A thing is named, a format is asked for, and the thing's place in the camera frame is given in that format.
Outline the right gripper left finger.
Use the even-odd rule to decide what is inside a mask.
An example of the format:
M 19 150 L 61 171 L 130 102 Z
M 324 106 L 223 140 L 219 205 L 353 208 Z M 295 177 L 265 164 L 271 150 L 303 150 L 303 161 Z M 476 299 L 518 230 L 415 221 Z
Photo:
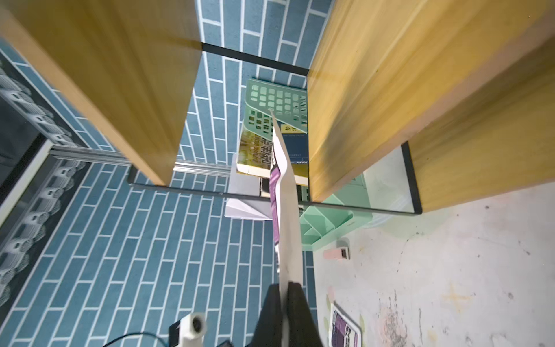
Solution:
M 278 284 L 269 286 L 249 346 L 279 347 L 282 345 L 283 313 Z

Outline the purple coffee bag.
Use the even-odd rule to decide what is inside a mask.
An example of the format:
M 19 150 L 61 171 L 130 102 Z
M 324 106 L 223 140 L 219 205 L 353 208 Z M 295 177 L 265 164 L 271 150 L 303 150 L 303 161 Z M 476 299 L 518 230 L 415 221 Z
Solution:
M 330 347 L 362 347 L 361 328 L 336 305 L 331 304 L 328 346 Z
M 273 117 L 273 151 L 276 167 L 271 172 L 270 188 L 275 193 L 279 229 L 280 299 L 287 302 L 288 284 L 303 283 L 303 251 L 299 221 L 296 179 L 277 119 Z

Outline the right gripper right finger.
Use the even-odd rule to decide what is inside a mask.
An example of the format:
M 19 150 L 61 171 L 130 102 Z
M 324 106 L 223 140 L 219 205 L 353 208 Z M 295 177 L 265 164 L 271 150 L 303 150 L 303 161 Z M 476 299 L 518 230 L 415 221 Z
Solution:
M 323 347 L 300 283 L 290 282 L 287 294 L 289 346 Z

